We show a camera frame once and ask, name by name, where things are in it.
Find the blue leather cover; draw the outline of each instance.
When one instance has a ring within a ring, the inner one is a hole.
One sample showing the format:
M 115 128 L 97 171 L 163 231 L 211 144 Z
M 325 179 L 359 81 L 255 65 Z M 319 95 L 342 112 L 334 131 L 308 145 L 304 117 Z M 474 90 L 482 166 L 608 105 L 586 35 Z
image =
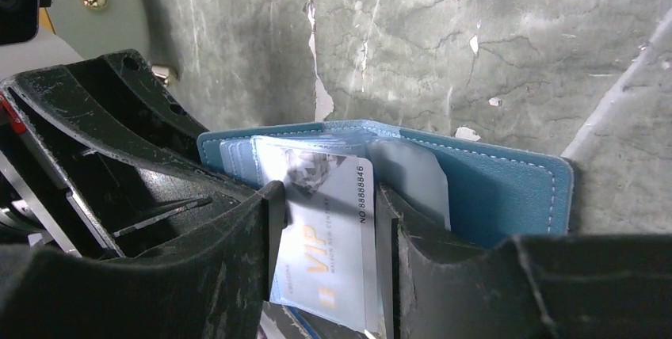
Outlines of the blue leather cover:
M 328 121 L 208 132 L 198 138 L 200 159 L 223 171 L 222 140 L 253 135 L 306 135 L 361 130 L 406 139 L 437 156 L 449 183 L 452 231 L 491 247 L 511 234 L 565 234 L 574 174 L 563 159 L 473 143 L 368 120 Z

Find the gray concrete floor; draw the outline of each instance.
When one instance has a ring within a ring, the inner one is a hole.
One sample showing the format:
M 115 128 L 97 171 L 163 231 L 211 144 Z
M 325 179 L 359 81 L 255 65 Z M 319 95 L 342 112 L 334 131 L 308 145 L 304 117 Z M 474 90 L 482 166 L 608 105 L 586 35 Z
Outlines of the gray concrete floor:
M 317 75 L 328 120 L 569 158 L 574 231 L 672 230 L 672 0 L 314 0 L 317 74 L 307 0 L 145 2 L 211 129 L 313 120 Z

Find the blue wallet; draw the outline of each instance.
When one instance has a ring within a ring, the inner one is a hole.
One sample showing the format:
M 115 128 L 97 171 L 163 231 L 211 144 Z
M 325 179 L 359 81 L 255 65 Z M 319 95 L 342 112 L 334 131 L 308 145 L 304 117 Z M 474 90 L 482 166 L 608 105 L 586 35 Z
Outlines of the blue wallet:
M 327 121 L 207 132 L 199 136 L 200 159 L 208 168 L 231 174 L 220 144 L 253 135 L 292 136 L 370 131 L 406 139 L 431 150 L 449 183 L 452 232 L 486 248 L 512 234 L 565 234 L 574 174 L 562 158 L 473 143 L 368 120 Z M 251 144 L 235 155 L 254 168 Z

